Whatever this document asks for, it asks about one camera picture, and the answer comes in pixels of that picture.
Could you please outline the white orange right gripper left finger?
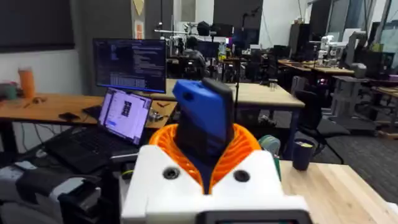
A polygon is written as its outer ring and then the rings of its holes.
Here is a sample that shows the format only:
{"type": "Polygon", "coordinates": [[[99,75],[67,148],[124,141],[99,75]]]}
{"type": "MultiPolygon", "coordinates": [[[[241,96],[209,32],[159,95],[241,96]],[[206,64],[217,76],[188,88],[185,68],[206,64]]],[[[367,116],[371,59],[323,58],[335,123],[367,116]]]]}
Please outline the white orange right gripper left finger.
{"type": "Polygon", "coordinates": [[[177,127],[159,129],[141,147],[121,209],[123,223],[195,223],[205,210],[201,175],[175,143],[177,127]]]}

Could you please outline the white orange right gripper right finger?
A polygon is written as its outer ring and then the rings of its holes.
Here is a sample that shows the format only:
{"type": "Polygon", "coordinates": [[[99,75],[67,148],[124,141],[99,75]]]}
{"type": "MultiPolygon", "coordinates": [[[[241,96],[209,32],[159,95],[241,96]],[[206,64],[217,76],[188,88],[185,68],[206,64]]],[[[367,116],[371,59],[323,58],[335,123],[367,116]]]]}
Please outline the white orange right gripper right finger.
{"type": "Polygon", "coordinates": [[[261,148],[243,126],[233,125],[233,139],[218,159],[209,193],[220,205],[306,205],[301,195],[282,189],[274,155],[261,148]]]}

